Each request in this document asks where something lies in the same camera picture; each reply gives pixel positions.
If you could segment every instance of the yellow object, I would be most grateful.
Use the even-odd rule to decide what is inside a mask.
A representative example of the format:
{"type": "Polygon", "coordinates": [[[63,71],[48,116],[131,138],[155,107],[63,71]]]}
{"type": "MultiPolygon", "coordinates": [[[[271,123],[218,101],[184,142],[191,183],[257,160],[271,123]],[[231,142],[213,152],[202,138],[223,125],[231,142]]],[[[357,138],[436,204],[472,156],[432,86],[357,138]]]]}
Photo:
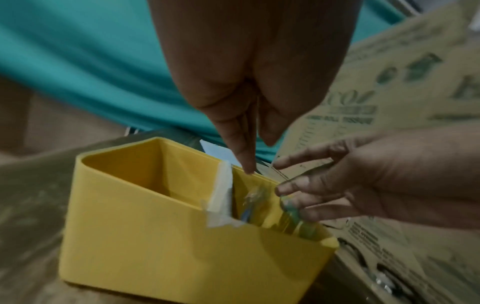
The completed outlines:
{"type": "MultiPolygon", "coordinates": [[[[326,230],[314,242],[250,224],[207,228],[201,201],[210,198],[219,162],[162,138],[80,155],[61,278],[181,303],[297,303],[337,240],[326,230]]],[[[275,185],[234,167],[234,215],[263,186],[277,206],[267,222],[278,221],[275,185]]]]}

